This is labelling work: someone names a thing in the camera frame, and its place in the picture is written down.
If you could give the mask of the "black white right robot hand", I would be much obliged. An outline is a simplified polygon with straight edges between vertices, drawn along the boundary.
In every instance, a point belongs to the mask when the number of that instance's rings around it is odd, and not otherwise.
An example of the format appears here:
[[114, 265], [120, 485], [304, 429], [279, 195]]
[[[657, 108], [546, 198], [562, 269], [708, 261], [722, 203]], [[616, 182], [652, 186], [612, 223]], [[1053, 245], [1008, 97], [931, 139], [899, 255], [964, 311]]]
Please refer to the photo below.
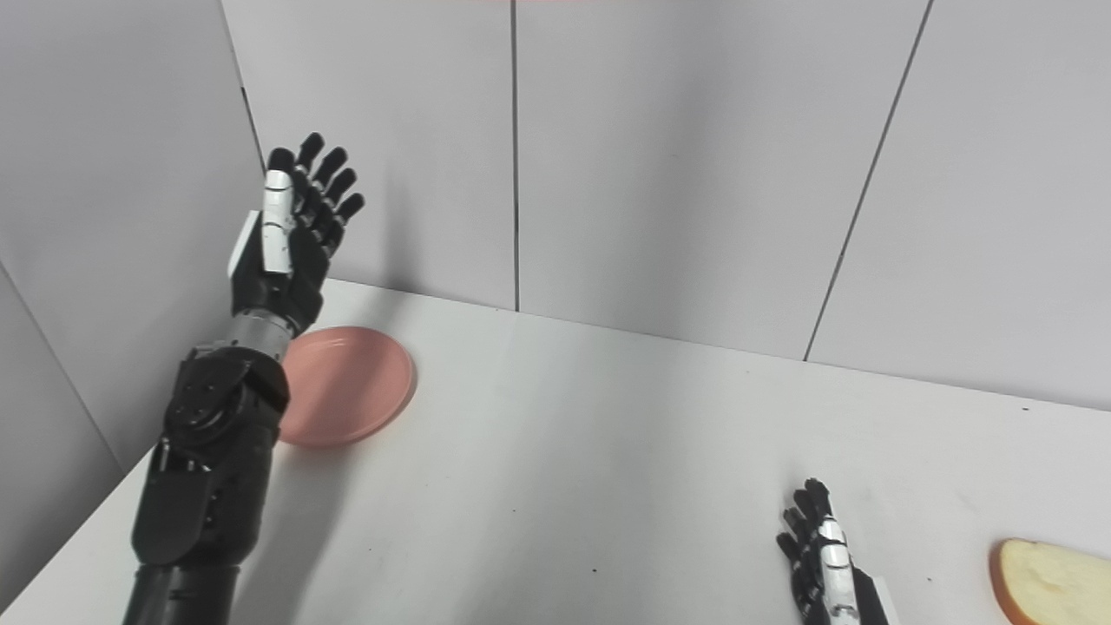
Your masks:
[[830, 491], [805, 478], [782, 511], [775, 544], [790, 569], [790, 592], [802, 624], [893, 624], [878, 579], [859, 567]]

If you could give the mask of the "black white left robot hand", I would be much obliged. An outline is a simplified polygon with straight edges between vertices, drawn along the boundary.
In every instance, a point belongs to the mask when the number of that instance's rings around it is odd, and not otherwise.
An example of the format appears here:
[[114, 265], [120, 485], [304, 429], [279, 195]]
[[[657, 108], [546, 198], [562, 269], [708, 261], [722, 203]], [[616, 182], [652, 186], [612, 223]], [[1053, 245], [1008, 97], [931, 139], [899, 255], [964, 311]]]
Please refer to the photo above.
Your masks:
[[311, 132], [298, 149], [270, 151], [260, 206], [250, 211], [227, 264], [231, 313], [267, 313], [294, 336], [316, 323], [321, 289], [346, 229], [366, 206], [342, 147]]

